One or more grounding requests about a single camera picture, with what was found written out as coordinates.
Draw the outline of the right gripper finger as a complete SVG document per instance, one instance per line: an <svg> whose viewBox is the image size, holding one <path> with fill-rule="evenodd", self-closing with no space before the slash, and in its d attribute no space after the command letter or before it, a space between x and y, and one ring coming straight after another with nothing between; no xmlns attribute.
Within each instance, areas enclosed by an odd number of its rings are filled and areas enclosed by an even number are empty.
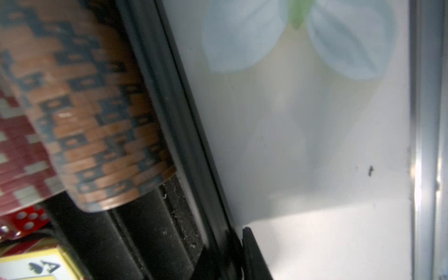
<svg viewBox="0 0 448 280"><path fill-rule="evenodd" d="M243 229L242 244L245 280L273 280L256 238L249 227Z"/></svg>

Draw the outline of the black poker case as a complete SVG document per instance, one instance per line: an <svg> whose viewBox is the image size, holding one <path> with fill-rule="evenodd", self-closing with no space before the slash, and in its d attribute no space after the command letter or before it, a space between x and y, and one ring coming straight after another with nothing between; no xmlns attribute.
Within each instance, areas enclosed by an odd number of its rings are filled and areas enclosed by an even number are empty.
<svg viewBox="0 0 448 280"><path fill-rule="evenodd" d="M88 280L240 280L243 253L196 120L161 1L116 1L177 172L128 204L85 213L44 203Z"/></svg>

